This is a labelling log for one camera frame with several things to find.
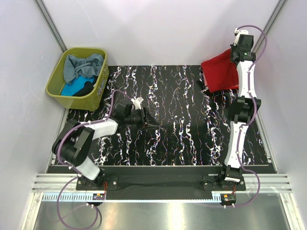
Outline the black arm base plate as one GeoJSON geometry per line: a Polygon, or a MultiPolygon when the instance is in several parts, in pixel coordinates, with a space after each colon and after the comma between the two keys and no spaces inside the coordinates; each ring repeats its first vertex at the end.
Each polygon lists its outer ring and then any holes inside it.
{"type": "Polygon", "coordinates": [[[94,181],[81,177],[77,190],[102,191],[108,201],[201,201],[212,192],[245,191],[244,178],[223,182],[221,166],[103,166],[94,181]]]}

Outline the red t shirt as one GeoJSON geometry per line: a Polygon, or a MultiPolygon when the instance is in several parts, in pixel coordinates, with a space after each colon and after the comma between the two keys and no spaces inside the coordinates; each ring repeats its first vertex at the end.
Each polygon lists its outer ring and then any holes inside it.
{"type": "Polygon", "coordinates": [[[205,85],[209,92],[238,89],[238,73],[230,61],[231,49],[201,63],[205,85]]]}

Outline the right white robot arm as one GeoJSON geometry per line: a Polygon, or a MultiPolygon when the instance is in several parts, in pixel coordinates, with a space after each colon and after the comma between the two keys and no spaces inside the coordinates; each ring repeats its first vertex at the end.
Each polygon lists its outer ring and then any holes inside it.
{"type": "Polygon", "coordinates": [[[231,44],[230,60],[235,63],[238,73],[238,95],[228,109],[231,135],[227,156],[218,177],[218,185],[224,190],[243,184],[242,157],[245,136],[261,106],[254,86],[256,54],[251,51],[254,36],[247,30],[236,31],[235,36],[231,44]]]}

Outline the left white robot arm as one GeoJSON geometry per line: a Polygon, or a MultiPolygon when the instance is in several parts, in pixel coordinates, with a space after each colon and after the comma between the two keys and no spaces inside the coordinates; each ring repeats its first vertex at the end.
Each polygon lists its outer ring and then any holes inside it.
{"type": "Polygon", "coordinates": [[[101,123],[69,120],[53,143],[51,151],[57,156],[58,161],[63,161],[81,175],[81,183],[97,190],[104,187],[106,182],[104,170],[95,165],[88,156],[92,141],[117,134],[128,126],[158,129],[160,124],[147,107],[119,104],[112,111],[110,118],[101,123]]]}

